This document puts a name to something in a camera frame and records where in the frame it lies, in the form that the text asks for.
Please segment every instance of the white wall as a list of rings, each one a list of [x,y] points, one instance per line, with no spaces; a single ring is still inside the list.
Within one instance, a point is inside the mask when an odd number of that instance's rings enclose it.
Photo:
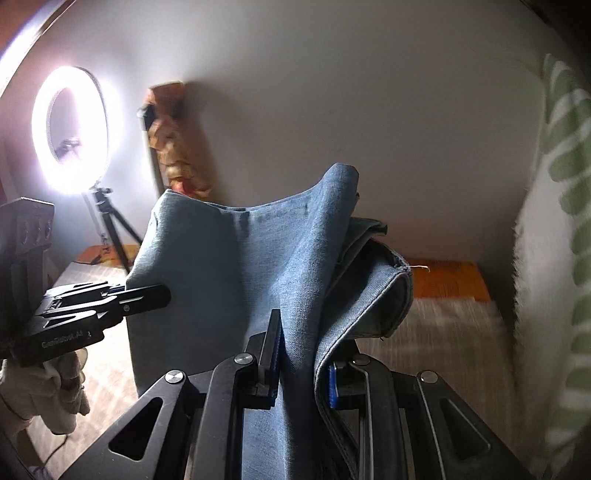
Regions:
[[[81,199],[45,186],[29,120],[43,79],[72,64],[121,100],[104,185],[138,230],[156,194],[135,111],[149,85],[198,82],[221,202],[274,200],[353,164],[356,214],[388,222],[390,246],[477,261],[507,293],[546,52],[574,61],[518,0],[78,0],[0,99],[0,132],[21,193],[56,204],[62,265],[98,239]]]

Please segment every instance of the glowing ring light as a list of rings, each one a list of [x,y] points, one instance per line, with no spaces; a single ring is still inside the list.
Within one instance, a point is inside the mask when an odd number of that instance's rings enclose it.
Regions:
[[[80,161],[58,161],[49,135],[51,108],[64,89],[70,89],[79,124]],[[108,133],[105,106],[98,85],[87,71],[77,67],[60,67],[47,77],[33,106],[31,118],[33,144],[47,181],[68,193],[91,188],[109,166]]]

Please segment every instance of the gloved hand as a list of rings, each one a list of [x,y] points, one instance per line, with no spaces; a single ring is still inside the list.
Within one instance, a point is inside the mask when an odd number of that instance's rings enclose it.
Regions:
[[[43,366],[21,368],[6,359],[0,372],[0,395],[8,409],[26,422],[40,415],[55,434],[71,433],[76,414],[90,411],[82,387],[86,349],[67,353]]]

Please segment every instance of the green and white curtain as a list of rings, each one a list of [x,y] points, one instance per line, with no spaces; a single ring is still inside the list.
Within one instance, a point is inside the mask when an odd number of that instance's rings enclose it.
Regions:
[[[524,457],[555,478],[591,419],[591,96],[544,59],[544,122],[515,247]]]

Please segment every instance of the blue denim fabric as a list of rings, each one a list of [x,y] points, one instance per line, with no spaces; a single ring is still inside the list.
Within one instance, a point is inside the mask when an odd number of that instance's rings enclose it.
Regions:
[[[140,394],[171,369],[213,369],[281,309],[280,392],[271,411],[245,414],[244,479],[333,476],[322,436],[354,468],[326,404],[327,359],[343,338],[390,335],[412,301],[409,266],[371,238],[385,225],[351,218],[357,180],[335,164],[310,190],[267,205],[169,191],[153,210],[127,286],[164,283],[172,301],[128,321]]]

